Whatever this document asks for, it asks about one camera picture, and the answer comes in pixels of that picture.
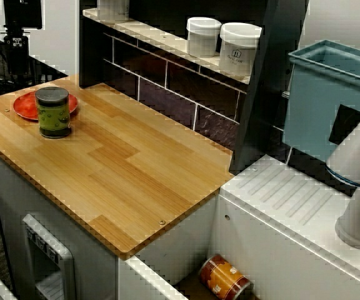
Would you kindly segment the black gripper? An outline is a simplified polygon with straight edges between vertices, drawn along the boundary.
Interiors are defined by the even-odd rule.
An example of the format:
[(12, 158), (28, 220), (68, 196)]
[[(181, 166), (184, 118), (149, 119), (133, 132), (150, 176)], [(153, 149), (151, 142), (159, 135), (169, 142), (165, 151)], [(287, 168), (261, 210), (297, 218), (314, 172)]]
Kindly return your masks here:
[[(21, 35), (24, 28), (42, 29), (41, 0), (4, 0), (5, 25), (8, 34)], [(4, 38), (8, 71), (12, 75), (26, 75), (29, 69), (28, 37)]]

